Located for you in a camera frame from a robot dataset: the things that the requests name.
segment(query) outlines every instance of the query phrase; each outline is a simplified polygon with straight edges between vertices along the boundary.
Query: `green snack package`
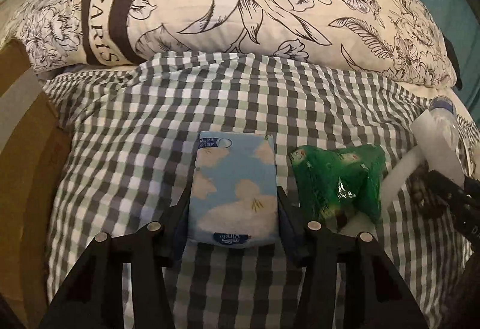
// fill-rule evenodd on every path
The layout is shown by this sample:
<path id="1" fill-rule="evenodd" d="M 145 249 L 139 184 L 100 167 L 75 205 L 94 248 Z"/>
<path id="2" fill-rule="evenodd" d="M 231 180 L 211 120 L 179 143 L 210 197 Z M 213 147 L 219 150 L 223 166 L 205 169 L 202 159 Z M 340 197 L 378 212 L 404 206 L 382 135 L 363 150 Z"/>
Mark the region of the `green snack package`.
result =
<path id="1" fill-rule="evenodd" d="M 327 221 L 354 207 L 374 224 L 380 220 L 378 195 L 385 169 L 381 147 L 361 145 L 323 150 L 305 145 L 289 156 L 300 206 L 307 219 Z"/>

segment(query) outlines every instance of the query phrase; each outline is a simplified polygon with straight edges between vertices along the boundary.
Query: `checkered fabric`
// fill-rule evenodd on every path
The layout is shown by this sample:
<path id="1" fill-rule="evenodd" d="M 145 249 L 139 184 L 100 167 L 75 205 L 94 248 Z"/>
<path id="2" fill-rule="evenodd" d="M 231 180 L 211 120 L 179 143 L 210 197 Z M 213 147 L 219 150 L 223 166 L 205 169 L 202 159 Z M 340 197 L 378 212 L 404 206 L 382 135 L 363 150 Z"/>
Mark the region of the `checkered fabric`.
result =
<path id="1" fill-rule="evenodd" d="M 176 203 L 199 131 L 273 135 L 277 183 L 296 201 L 290 149 L 376 144 L 390 170 L 413 147 L 409 125 L 428 105 L 375 73 L 234 53 L 161 53 L 131 72 L 59 76 L 45 91 L 74 133 L 51 216 L 50 299 L 95 234 L 133 233 Z M 474 124 L 459 124 L 477 143 Z M 398 199 L 377 228 L 379 242 L 435 328 L 470 250 L 449 214 L 422 219 L 406 185 Z M 280 243 L 246 250 L 188 243 L 164 275 L 179 329 L 291 328 L 302 284 Z M 131 328 L 127 266 L 123 286 Z M 341 281 L 338 289 L 337 325 Z"/>

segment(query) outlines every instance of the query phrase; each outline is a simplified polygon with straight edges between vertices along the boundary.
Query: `plastic bottle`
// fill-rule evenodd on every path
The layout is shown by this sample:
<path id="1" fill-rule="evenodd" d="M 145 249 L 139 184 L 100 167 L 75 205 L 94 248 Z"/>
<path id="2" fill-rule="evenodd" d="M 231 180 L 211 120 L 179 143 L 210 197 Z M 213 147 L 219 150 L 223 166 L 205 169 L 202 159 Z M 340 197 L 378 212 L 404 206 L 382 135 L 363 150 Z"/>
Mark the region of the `plastic bottle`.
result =
<path id="1" fill-rule="evenodd" d="M 428 107 L 433 120 L 441 130 L 450 149 L 455 151 L 458 146 L 457 110 L 453 102 L 446 96 L 437 96 Z"/>

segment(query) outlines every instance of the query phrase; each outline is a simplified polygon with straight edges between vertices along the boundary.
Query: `round metal pin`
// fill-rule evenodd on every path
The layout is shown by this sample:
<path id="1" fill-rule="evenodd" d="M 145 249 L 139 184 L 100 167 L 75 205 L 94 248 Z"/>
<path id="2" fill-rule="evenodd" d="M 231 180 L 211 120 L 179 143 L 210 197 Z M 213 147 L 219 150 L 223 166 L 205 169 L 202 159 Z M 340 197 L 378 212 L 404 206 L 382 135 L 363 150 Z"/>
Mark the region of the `round metal pin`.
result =
<path id="1" fill-rule="evenodd" d="M 95 236 L 95 241 L 97 241 L 98 243 L 102 243 L 104 242 L 107 238 L 109 237 L 109 235 L 105 232 L 100 232 L 98 233 L 96 236 Z"/>
<path id="2" fill-rule="evenodd" d="M 366 243 L 371 243 L 374 240 L 374 237 L 370 233 L 363 232 L 360 234 L 360 239 Z"/>
<path id="3" fill-rule="evenodd" d="M 307 223 L 307 227 L 310 230 L 320 230 L 322 228 L 320 222 L 317 222 L 316 220 L 311 220 L 309 223 Z"/>
<path id="4" fill-rule="evenodd" d="M 147 225 L 147 229 L 150 230 L 151 232 L 156 232 L 157 230 L 160 230 L 160 228 L 162 227 L 162 225 L 160 225 L 160 222 L 150 222 L 148 225 Z"/>

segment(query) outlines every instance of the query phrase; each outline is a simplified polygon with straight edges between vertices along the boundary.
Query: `floral pillow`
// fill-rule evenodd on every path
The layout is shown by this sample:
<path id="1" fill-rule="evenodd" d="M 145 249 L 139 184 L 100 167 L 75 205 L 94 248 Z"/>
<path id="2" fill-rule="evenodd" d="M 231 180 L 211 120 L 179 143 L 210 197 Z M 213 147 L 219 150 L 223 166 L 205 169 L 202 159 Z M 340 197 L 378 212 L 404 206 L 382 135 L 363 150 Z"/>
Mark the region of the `floral pillow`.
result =
<path id="1" fill-rule="evenodd" d="M 137 64 L 165 50 L 259 53 L 451 87 L 419 0 L 28 0 L 10 24 L 35 70 Z"/>

